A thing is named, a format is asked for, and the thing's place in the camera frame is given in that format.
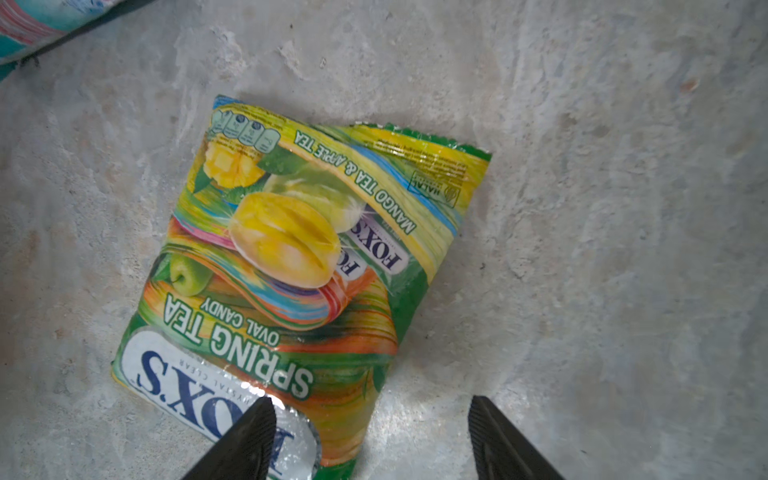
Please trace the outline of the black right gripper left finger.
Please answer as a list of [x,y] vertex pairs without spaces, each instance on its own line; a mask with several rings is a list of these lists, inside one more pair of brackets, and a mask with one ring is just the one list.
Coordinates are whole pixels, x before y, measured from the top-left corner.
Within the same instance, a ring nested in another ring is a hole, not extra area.
[[258,399],[182,479],[265,480],[276,428],[272,400]]

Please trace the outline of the teal Fox's candy bag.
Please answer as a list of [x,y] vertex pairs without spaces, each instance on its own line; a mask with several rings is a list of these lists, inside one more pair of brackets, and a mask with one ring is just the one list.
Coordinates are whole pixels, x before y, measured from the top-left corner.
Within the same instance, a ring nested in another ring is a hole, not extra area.
[[140,0],[1,0],[1,80],[37,52],[147,4]]

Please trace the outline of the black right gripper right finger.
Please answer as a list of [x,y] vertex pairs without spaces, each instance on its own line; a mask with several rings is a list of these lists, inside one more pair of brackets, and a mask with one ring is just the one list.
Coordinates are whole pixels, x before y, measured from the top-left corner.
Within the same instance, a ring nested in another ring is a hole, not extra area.
[[564,479],[488,397],[472,397],[468,430],[480,480]]

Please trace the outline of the green Fox's spring tea bag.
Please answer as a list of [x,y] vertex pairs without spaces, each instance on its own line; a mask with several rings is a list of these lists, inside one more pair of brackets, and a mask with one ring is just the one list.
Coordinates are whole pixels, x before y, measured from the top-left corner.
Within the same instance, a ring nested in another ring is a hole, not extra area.
[[214,441],[270,397],[269,477],[350,478],[491,159],[218,96],[113,378]]

